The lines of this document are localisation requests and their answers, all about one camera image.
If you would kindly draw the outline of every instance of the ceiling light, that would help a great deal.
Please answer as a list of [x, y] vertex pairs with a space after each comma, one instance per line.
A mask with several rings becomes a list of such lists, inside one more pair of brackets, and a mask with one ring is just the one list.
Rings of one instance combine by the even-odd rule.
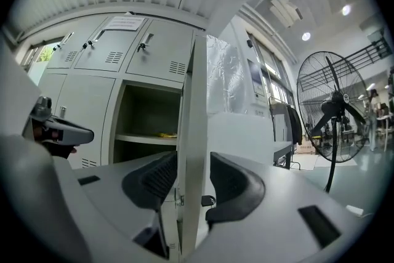
[[350, 7], [349, 4], [347, 4], [346, 6], [344, 6], [342, 8], [342, 14], [343, 15], [348, 15], [350, 13], [350, 11], [352, 11], [352, 7]]
[[374, 83], [371, 83], [371, 85], [367, 88], [367, 91], [371, 90], [375, 86]]
[[303, 35], [302, 35], [302, 40], [303, 41], [308, 41], [310, 39], [310, 33], [309, 32], [305, 32]]

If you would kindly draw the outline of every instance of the paper sign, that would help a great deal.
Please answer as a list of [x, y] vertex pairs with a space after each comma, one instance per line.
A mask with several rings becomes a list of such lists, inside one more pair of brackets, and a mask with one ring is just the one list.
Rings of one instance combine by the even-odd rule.
[[104, 30], [137, 31], [145, 18], [114, 17], [104, 27]]

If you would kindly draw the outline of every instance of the plastic sheet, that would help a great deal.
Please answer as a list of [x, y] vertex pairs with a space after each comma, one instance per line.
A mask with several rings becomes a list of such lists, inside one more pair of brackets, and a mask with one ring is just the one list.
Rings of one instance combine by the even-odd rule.
[[207, 35], [207, 113], [244, 113], [244, 70], [236, 47]]

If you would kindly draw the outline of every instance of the tree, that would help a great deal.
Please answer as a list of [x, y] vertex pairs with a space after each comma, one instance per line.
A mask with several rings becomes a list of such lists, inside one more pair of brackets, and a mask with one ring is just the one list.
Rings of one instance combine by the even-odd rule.
[[53, 48], [50, 46], [44, 46], [42, 49], [37, 62], [48, 62], [54, 53]]

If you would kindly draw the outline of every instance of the locker door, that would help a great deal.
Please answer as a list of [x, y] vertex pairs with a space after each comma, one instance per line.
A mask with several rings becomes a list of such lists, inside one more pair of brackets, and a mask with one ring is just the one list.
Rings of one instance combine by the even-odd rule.
[[74, 32], [63, 38], [47, 68], [70, 68], [77, 58], [82, 46], [92, 36], [92, 33], [104, 22], [106, 17], [83, 18]]
[[142, 27], [143, 24], [137, 31], [100, 30], [92, 39], [93, 46], [84, 50], [75, 68], [119, 71]]
[[38, 87], [41, 90], [41, 95], [44, 97], [50, 97], [52, 99], [52, 113], [55, 113], [57, 100], [60, 95], [60, 90], [66, 75], [60, 75], [56, 73], [44, 73], [39, 80]]
[[67, 76], [56, 107], [66, 107], [64, 118], [93, 130], [94, 140], [76, 147], [68, 161], [73, 169], [100, 166], [102, 131], [114, 79], [74, 75]]
[[193, 29], [171, 22], [152, 21], [134, 52], [127, 73], [183, 82], [191, 54]]

